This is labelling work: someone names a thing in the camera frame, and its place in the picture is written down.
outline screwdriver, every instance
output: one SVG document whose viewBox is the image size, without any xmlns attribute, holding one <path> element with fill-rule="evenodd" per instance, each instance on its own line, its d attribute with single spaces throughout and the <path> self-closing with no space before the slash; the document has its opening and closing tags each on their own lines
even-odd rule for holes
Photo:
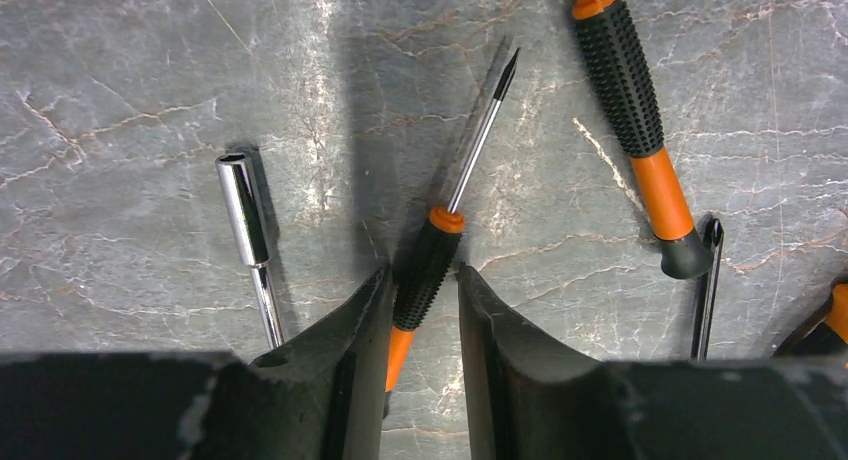
<svg viewBox="0 0 848 460">
<path fill-rule="evenodd" d="M 410 255 L 410 266 L 399 275 L 398 291 L 392 312 L 386 392 L 394 389 L 409 346 L 415 336 L 415 330 L 427 315 L 459 248 L 462 230 L 465 228 L 465 218 L 458 211 L 459 201 L 468 185 L 468 179 L 471 177 L 477 158 L 480 156 L 480 150 L 492 129 L 495 116 L 509 90 L 512 78 L 515 76 L 515 64 L 520 51 L 520 48 L 516 50 L 501 74 L 492 100 L 486 107 L 482 122 L 473 137 L 471 149 L 462 165 L 450 202 L 447 207 L 438 206 L 430 211 L 427 222 L 424 223 L 415 239 Z"/>
<path fill-rule="evenodd" d="M 676 279 L 703 275 L 712 264 L 664 146 L 653 81 L 623 0 L 575 0 L 577 44 L 590 83 L 636 174 L 662 252 L 662 271 Z"/>
<path fill-rule="evenodd" d="M 830 297 L 778 347 L 775 356 L 827 355 L 848 368 L 848 283 Z"/>
<path fill-rule="evenodd" d="M 692 334 L 691 359 L 704 361 L 710 346 L 710 330 L 713 323 L 713 307 L 718 287 L 718 269 L 721 266 L 721 250 L 724 247 L 724 227 L 717 218 L 707 222 L 703 244 L 712 255 L 713 262 L 709 272 L 700 279 L 700 288 L 695 303 L 695 329 Z"/>
</svg>

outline black textured grip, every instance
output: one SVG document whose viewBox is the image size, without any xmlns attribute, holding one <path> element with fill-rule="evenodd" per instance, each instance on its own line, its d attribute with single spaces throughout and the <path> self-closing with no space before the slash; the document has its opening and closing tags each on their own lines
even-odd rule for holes
<svg viewBox="0 0 848 460">
<path fill-rule="evenodd" d="M 651 73 L 622 0 L 577 20 L 577 42 L 601 107 L 624 152 L 648 157 L 663 146 L 662 121 Z"/>
<path fill-rule="evenodd" d="M 392 315 L 397 328 L 411 332 L 421 325 L 439 293 L 461 238 L 461 233 L 445 233 L 429 220 L 421 228 L 412 248 L 409 267 L 398 278 Z"/>
</svg>

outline marble countertop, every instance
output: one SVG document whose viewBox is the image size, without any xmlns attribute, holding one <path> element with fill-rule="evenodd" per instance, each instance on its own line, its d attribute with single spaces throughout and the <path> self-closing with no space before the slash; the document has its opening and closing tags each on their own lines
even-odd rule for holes
<svg viewBox="0 0 848 460">
<path fill-rule="evenodd" d="M 627 0 L 696 217 L 725 224 L 711 356 L 762 357 L 848 269 L 848 0 Z M 568 0 L 0 0 L 0 348 L 267 347 L 214 159 L 253 145 L 302 330 L 403 252 L 491 62 L 519 69 L 463 256 L 603 359 L 685 354 Z M 387 458 L 467 458 L 456 283 L 416 336 Z"/>
</svg>

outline phillips screwdriver tip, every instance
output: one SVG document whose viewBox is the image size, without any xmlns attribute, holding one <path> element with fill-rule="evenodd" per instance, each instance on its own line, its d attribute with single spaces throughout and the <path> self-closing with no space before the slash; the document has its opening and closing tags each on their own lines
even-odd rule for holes
<svg viewBox="0 0 848 460">
<path fill-rule="evenodd" d="M 512 77 L 515 76 L 515 63 L 518 61 L 518 54 L 521 52 L 521 47 L 515 51 L 510 59 L 509 63 L 506 64 L 506 68 L 504 68 L 504 73 L 501 74 L 501 79 L 498 82 L 498 88 L 495 89 L 495 100 L 499 102 L 503 102 L 503 99 L 506 97 L 506 91 L 509 90 L 509 86 L 512 84 Z"/>
</svg>

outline orange and black screwdriver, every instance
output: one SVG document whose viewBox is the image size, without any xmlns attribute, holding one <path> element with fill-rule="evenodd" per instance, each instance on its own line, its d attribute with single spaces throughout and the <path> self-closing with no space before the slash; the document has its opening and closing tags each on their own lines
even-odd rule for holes
<svg viewBox="0 0 848 460">
<path fill-rule="evenodd" d="M 704 247 L 664 146 L 653 81 L 623 0 L 575 0 L 577 44 L 601 107 L 636 173 L 662 271 L 678 279 L 710 269 Z"/>
<path fill-rule="evenodd" d="M 774 355 L 826 355 L 848 368 L 848 283 L 834 286 L 830 298 L 784 340 Z"/>
<path fill-rule="evenodd" d="M 389 343 L 386 392 L 390 392 L 395 387 L 415 330 L 427 315 L 456 255 L 462 238 L 462 230 L 465 228 L 465 218 L 458 211 L 459 201 L 471 177 L 471 171 L 477 163 L 477 158 L 480 156 L 483 143 L 495 121 L 495 116 L 509 90 L 512 78 L 515 76 L 515 63 L 518 60 L 519 51 L 521 51 L 520 48 L 516 50 L 501 74 L 492 100 L 475 132 L 450 202 L 446 207 L 438 206 L 430 211 L 427 222 L 424 223 L 415 239 L 410 264 L 399 274 L 398 291 L 392 311 L 392 337 Z"/>
</svg>

